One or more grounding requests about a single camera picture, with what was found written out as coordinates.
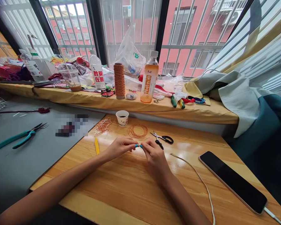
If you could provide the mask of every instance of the white cable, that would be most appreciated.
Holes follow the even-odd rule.
[[[213,217],[213,219],[212,219],[212,220],[213,220],[213,223],[212,223],[212,224],[215,225],[215,216],[214,216],[214,212],[213,212],[213,205],[212,205],[212,202],[211,202],[211,196],[210,196],[210,193],[209,193],[209,190],[208,190],[207,185],[204,183],[204,181],[202,180],[202,178],[201,178],[201,176],[199,175],[199,173],[197,172],[197,170],[196,170],[188,161],[186,161],[185,159],[182,159],[182,158],[176,156],[176,155],[173,154],[173,153],[171,153],[171,155],[172,155],[172,156],[175,156],[176,158],[179,158],[179,159],[183,160],[184,162],[186,162],[187,164],[189,164],[189,165],[196,171],[197,175],[199,176],[199,178],[201,179],[201,181],[202,181],[203,184],[205,185],[205,187],[206,187],[206,189],[207,189],[207,192],[208,192],[210,205],[211,205],[211,212],[212,212],[212,217]]]
[[[266,207],[264,208],[264,211],[269,214],[272,218],[274,218],[278,223],[281,224],[281,221],[271,212],[269,211]]]

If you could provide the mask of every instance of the gray fabric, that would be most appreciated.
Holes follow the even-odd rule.
[[[49,101],[15,97],[7,102],[1,111],[32,110],[50,107],[50,112],[27,114],[0,114],[0,142],[32,129],[40,123],[49,126],[38,130],[36,135],[18,149],[12,147],[16,140],[0,149],[0,213],[23,198],[30,186],[74,146],[105,114],[66,107]],[[86,122],[71,137],[56,137],[55,133],[71,121],[74,114],[88,114]]]
[[[228,74],[220,72],[204,74],[197,82],[197,86],[202,94],[205,94],[223,83],[227,85],[218,89],[219,96],[224,106],[239,117],[239,124],[234,135],[234,138],[237,138],[257,119],[258,98],[272,93],[262,88],[252,87],[249,79],[238,71]]]

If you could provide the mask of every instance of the black scissors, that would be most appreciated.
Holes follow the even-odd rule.
[[[162,146],[162,144],[160,143],[160,141],[158,140],[158,138],[160,137],[162,140],[164,140],[165,142],[168,142],[168,143],[170,143],[170,144],[173,144],[174,143],[174,140],[171,138],[171,137],[169,137],[169,136],[159,136],[159,135],[157,135],[156,133],[155,133],[155,131],[153,131],[154,133],[151,133],[150,132],[150,134],[152,134],[152,135],[154,135],[155,137],[156,137],[156,141],[155,141],[155,143],[156,144],[158,144],[160,147],[161,147],[161,149],[163,150],[163,146]]]
[[[4,147],[5,145],[17,140],[17,139],[20,139],[22,137],[25,137],[27,136],[23,141],[21,141],[20,143],[16,144],[12,149],[17,149],[18,147],[22,146],[23,144],[25,144],[28,140],[30,140],[34,135],[35,135],[35,132],[38,130],[38,129],[44,129],[46,127],[43,127],[45,126],[47,123],[40,123],[39,125],[35,126],[34,128],[32,128],[31,130],[28,130],[28,131],[24,131],[23,133],[21,134],[18,134],[18,135],[15,135],[15,136],[12,136],[8,139],[6,139],[5,141],[2,141],[0,143],[0,149],[2,147]]]

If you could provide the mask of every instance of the small bottle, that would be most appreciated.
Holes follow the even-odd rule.
[[[145,65],[145,74],[141,87],[140,101],[144,104],[152,102],[155,84],[158,76],[159,66],[156,60],[158,51],[152,51],[150,59]]]
[[[97,90],[106,89],[105,81],[103,77],[103,69],[101,60],[97,57],[95,50],[90,50],[91,57],[90,57],[90,68],[94,76],[94,81]]]
[[[25,64],[25,66],[27,67],[34,81],[45,80],[43,74],[40,72],[40,69],[38,68],[37,63],[34,60],[31,60],[32,57],[23,49],[20,49],[20,52],[21,52],[20,58]]]

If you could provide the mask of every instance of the phone screen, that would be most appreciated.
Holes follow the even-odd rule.
[[[267,199],[260,191],[243,179],[212,152],[205,152],[200,156],[200,159],[248,206],[250,206],[253,211],[258,214],[262,213]]]

